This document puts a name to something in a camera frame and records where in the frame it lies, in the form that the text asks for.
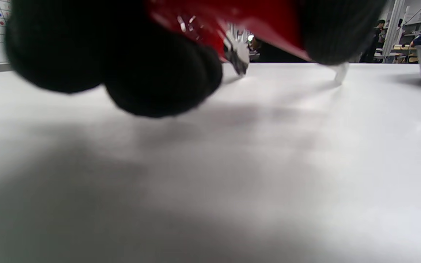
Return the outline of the person's left hand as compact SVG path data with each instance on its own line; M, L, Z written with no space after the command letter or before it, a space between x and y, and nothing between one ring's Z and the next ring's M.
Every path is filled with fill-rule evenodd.
M326 66L357 55L386 0L13 0L4 48L14 71L42 89L104 85L122 110L147 118L188 112L243 76L244 43L230 25Z

